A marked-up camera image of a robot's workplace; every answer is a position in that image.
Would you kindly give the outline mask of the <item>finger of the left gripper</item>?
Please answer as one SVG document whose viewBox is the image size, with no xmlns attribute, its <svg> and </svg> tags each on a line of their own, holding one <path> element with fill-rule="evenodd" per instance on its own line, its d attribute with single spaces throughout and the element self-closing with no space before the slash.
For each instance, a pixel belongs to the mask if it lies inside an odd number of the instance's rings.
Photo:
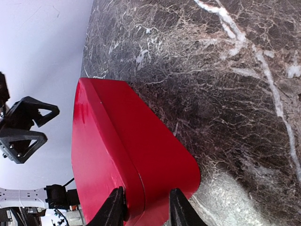
<svg viewBox="0 0 301 226">
<path fill-rule="evenodd" d="M 14 116 L 16 121 L 24 126 L 38 128 L 58 116 L 58 106 L 41 102 L 33 97 L 27 96 L 14 104 Z"/>
<path fill-rule="evenodd" d="M 24 129 L 0 131 L 0 149 L 3 156 L 16 164 L 24 164 L 47 140 L 44 133 L 37 131 Z"/>
</svg>

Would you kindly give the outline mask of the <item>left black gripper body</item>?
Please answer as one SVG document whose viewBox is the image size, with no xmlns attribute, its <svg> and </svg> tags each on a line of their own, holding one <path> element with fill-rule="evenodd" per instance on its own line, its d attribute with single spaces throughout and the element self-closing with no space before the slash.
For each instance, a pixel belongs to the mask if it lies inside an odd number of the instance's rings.
<svg viewBox="0 0 301 226">
<path fill-rule="evenodd" d="M 2 121 L 0 122 L 0 130 L 2 129 L 24 129 L 31 130 L 31 127 L 21 125 L 16 121 L 14 116 L 14 107 L 7 112 Z"/>
</svg>

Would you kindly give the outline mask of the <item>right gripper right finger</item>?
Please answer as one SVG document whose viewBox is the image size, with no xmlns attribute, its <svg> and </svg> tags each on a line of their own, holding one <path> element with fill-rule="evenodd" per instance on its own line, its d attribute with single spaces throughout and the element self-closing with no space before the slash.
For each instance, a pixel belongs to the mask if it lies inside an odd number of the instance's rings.
<svg viewBox="0 0 301 226">
<path fill-rule="evenodd" d="M 179 188 L 169 194 L 169 219 L 172 226 L 207 226 Z"/>
</svg>

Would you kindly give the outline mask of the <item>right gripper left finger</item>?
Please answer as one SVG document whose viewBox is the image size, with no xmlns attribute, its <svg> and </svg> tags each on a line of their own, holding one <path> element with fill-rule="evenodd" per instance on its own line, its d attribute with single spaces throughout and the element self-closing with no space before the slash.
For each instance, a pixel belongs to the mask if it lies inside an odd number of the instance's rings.
<svg viewBox="0 0 301 226">
<path fill-rule="evenodd" d="M 123 226 L 125 197 L 123 187 L 114 188 L 87 226 Z"/>
</svg>

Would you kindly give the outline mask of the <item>red box lid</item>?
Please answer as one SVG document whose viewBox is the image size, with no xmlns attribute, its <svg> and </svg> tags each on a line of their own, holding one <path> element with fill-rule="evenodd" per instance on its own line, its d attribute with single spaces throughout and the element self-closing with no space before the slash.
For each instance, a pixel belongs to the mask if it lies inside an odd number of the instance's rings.
<svg viewBox="0 0 301 226">
<path fill-rule="evenodd" d="M 71 163 L 79 201 L 90 222 L 113 189 L 123 187 L 126 226 L 135 226 L 144 211 L 144 191 L 99 98 L 92 79 L 78 81 L 73 112 Z"/>
</svg>

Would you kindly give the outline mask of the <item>red chocolate box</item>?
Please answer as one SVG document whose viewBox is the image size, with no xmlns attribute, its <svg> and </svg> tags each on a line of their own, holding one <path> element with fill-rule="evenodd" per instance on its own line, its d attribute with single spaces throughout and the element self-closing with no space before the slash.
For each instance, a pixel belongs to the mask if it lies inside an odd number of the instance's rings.
<svg viewBox="0 0 301 226">
<path fill-rule="evenodd" d="M 169 193 L 190 198 L 201 174 L 194 157 L 125 82 L 92 79 L 117 135 L 136 168 L 144 192 L 139 226 L 160 226 L 169 217 Z"/>
</svg>

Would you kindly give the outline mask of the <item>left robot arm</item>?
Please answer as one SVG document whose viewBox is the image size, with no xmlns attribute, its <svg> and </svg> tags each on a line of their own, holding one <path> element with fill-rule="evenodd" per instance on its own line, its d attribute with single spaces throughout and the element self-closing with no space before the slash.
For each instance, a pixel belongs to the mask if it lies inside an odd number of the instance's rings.
<svg viewBox="0 0 301 226">
<path fill-rule="evenodd" d="M 56 105 L 43 103 L 30 96 L 7 106 L 10 95 L 5 75 L 0 75 L 0 149 L 3 157 L 16 164 L 24 164 L 48 138 L 38 131 L 32 131 L 34 125 L 41 127 L 59 113 Z M 51 185 L 33 190 L 0 190 L 0 207 L 36 207 L 42 209 L 68 210 L 79 205 L 77 190 L 66 190 L 65 185 Z"/>
</svg>

